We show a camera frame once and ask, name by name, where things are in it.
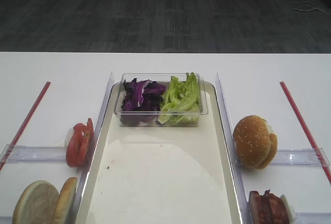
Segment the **left upper clear holder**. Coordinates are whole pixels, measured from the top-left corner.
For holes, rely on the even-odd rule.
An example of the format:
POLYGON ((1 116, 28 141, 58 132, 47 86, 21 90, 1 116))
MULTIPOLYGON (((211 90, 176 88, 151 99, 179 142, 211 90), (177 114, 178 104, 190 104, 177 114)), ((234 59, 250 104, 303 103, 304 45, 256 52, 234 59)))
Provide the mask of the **left upper clear holder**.
POLYGON ((13 148, 7 144, 1 153, 1 162, 65 162, 65 147, 25 146, 13 148))

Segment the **right lower clear holder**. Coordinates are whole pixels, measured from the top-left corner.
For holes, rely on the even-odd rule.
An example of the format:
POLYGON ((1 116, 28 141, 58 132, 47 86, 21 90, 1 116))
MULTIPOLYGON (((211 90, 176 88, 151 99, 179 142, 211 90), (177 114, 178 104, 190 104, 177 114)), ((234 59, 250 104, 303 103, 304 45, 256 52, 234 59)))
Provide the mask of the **right lower clear holder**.
POLYGON ((331 224, 331 215, 329 213, 304 213, 295 214, 295 224, 331 224))

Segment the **outer tomato slice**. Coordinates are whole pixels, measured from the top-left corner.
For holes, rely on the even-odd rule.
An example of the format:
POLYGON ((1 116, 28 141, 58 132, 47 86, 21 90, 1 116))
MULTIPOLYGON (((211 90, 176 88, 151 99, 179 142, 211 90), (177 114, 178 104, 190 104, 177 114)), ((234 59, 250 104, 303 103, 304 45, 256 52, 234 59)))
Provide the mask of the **outer tomato slice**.
POLYGON ((76 124, 74 129, 74 134, 69 142, 69 145, 67 147, 66 151, 66 163, 69 167, 80 167, 78 164, 78 153, 79 153, 79 132, 77 131, 77 125, 76 124))

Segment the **bun half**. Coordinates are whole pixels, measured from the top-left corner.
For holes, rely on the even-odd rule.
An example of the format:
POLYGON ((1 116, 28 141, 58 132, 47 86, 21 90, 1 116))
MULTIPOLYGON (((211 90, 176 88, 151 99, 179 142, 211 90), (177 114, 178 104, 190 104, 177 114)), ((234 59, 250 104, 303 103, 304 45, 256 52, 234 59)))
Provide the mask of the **bun half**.
POLYGON ((76 177, 70 177, 63 184, 54 210, 52 223, 64 224, 67 222, 76 195, 77 182, 78 179, 76 177))

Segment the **green lettuce leaves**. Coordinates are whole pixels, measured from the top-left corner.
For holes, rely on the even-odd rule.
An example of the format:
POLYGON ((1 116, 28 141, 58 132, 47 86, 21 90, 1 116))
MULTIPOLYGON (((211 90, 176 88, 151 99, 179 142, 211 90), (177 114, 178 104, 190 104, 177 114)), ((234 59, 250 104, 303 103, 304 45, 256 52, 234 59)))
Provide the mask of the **green lettuce leaves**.
POLYGON ((186 73, 186 80, 180 81, 172 76, 168 89, 162 95, 161 114, 157 117, 159 125, 195 126, 199 122, 200 89, 197 76, 186 73))

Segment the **clear plastic salad box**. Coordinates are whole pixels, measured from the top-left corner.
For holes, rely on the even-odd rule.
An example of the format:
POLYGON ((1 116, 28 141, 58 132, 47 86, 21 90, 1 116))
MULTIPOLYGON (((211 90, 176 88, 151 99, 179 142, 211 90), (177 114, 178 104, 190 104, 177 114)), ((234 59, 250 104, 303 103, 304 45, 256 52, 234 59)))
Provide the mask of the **clear plastic salad box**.
POLYGON ((208 115, 204 80, 195 72, 125 73, 114 114, 122 126, 198 126, 208 115))

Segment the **long clear rail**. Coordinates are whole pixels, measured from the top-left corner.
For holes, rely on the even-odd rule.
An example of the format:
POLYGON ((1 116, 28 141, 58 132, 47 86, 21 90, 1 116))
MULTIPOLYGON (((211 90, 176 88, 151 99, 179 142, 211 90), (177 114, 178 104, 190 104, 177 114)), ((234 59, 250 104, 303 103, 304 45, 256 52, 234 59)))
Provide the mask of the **long clear rail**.
POLYGON ((244 184, 242 180, 242 174, 240 171, 240 165, 237 162, 237 154, 235 149, 235 143, 233 141, 231 120, 229 119, 223 87, 218 73, 216 74, 215 85, 239 220, 240 223, 252 223, 248 200, 245 194, 244 184))
POLYGON ((104 142, 107 131, 103 128, 110 120, 107 119, 108 105, 111 103, 114 77, 110 74, 99 116, 96 124, 93 124, 94 135, 89 144, 86 160, 83 166, 74 167, 81 169, 81 176, 76 186, 76 195, 66 223, 85 223, 88 216, 89 206, 98 175, 104 142))

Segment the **top bun behind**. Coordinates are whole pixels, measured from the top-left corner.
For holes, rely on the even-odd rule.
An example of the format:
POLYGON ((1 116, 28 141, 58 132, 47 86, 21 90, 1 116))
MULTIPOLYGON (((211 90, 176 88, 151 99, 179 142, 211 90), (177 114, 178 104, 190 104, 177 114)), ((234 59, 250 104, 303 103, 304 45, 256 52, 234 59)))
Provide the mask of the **top bun behind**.
POLYGON ((270 162, 273 160, 273 158, 275 157, 275 154, 277 152, 277 146, 278 146, 278 140, 277 140, 277 135, 274 133, 272 127, 266 123, 266 127, 267 130, 269 132, 269 138, 271 140, 271 144, 270 144, 270 151, 269 154, 267 155, 267 157, 257 166, 257 169, 264 169, 266 168, 270 162))

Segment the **right upper clear holder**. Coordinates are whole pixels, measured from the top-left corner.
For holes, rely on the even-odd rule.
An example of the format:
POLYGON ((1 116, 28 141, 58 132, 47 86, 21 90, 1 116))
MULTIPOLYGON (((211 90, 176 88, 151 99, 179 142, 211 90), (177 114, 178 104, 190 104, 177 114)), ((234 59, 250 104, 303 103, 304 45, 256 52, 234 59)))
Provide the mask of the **right upper clear holder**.
POLYGON ((322 148, 302 150, 277 150, 269 166, 329 167, 330 162, 322 148))

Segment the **clear holder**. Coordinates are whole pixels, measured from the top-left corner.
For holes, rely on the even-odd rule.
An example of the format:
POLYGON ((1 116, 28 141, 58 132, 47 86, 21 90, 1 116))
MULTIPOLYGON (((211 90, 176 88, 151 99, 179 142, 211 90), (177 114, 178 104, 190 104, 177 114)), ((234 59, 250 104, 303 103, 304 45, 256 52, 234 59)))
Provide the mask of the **clear holder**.
POLYGON ((277 150, 269 166, 329 167, 330 162, 322 148, 302 150, 277 150))
POLYGON ((1 162, 65 162, 65 147, 25 146, 13 148, 7 144, 1 153, 1 162))
POLYGON ((295 224, 331 224, 331 215, 329 213, 304 213, 295 214, 295 224))

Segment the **left long clear rail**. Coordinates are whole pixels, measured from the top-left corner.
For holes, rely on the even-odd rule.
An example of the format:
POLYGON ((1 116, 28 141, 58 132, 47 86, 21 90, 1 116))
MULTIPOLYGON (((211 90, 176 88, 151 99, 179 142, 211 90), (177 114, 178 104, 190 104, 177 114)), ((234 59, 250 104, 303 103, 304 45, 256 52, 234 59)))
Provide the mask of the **left long clear rail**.
POLYGON ((89 206, 98 175, 104 142, 107 131, 103 128, 110 120, 107 119, 108 105, 111 103, 114 77, 110 74, 99 116, 96 124, 93 124, 94 135, 89 144, 86 160, 83 166, 74 167, 81 169, 81 176, 76 186, 76 195, 66 223, 85 223, 88 216, 89 206))

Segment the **right long clear rail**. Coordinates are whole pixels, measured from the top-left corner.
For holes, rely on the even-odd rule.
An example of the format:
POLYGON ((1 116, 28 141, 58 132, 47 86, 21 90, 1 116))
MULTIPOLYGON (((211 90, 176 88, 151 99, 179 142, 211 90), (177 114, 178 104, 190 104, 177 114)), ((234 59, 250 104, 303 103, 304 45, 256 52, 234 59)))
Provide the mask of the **right long clear rail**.
POLYGON ((242 174, 240 171, 240 165, 237 162, 237 154, 235 149, 235 143, 233 141, 231 120, 229 119, 223 87, 218 73, 216 74, 215 85, 239 220, 240 223, 252 223, 248 200, 245 194, 244 184, 242 180, 242 174))

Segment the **meat patty stack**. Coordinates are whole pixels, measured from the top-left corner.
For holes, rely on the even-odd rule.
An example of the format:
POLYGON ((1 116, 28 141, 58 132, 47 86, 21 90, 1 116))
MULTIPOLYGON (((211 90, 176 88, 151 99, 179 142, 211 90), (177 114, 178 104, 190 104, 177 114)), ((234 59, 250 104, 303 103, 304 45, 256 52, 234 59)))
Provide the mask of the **meat patty stack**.
POLYGON ((266 190, 264 195, 251 191, 248 204, 254 224, 290 223, 284 202, 270 190, 266 190))

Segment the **tomato slice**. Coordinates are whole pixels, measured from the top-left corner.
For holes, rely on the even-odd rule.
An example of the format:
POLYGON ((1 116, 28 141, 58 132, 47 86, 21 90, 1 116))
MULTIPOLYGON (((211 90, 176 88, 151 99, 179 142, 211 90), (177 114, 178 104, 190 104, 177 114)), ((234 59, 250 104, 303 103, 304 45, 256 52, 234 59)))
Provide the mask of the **tomato slice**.
POLYGON ((85 163, 89 144, 94 135, 92 119, 88 118, 86 125, 81 123, 77 125, 77 131, 79 132, 78 164, 82 166, 85 163))
POLYGON ((79 153, 79 132, 77 131, 77 125, 76 124, 74 129, 74 134, 69 142, 69 145, 67 147, 66 151, 66 163, 69 167, 80 167, 78 164, 78 153, 79 153))

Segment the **red tape strip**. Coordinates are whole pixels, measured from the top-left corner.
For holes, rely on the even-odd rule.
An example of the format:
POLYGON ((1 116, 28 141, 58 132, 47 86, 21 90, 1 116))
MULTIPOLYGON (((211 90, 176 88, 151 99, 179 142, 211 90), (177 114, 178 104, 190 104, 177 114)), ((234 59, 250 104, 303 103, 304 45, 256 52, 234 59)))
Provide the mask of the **red tape strip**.
POLYGON ((330 182, 330 168, 327 165, 326 159, 323 157, 323 155, 321 153, 321 150, 319 149, 312 133, 310 132, 303 116, 301 115, 300 110, 297 107, 297 104, 295 103, 295 101, 294 101, 289 89, 287 88, 285 82, 281 81, 279 84, 280 84, 284 94, 286 95, 286 97, 288 99, 288 102, 290 103, 290 105, 291 105, 291 107, 292 107, 292 109, 293 109, 293 111, 294 111, 294 113, 295 113, 295 115, 296 115, 296 117, 297 117, 297 119, 298 119, 298 121, 299 121, 299 123, 300 123, 300 125, 301 125, 301 127, 302 127, 302 129, 303 129, 310 145, 311 145, 311 147, 312 147, 312 149, 315 151, 315 154, 316 154, 318 160, 320 161, 320 164, 323 168, 323 171, 324 171, 328 181, 330 182))
POLYGON ((36 111, 37 107, 39 106, 40 102, 42 101, 44 95, 46 94, 48 88, 50 87, 51 82, 47 81, 42 88, 41 92, 39 93, 37 99, 35 100, 34 104, 32 105, 30 111, 28 112, 27 116, 25 117, 23 123, 21 124, 20 128, 18 129, 16 135, 14 136, 11 143, 8 145, 6 149, 3 150, 3 153, 1 155, 1 170, 3 169, 4 165, 7 162, 7 159, 9 158, 9 155, 15 148, 18 140, 20 139, 22 133, 24 132, 27 124, 29 123, 30 119, 32 118, 34 112, 36 111))

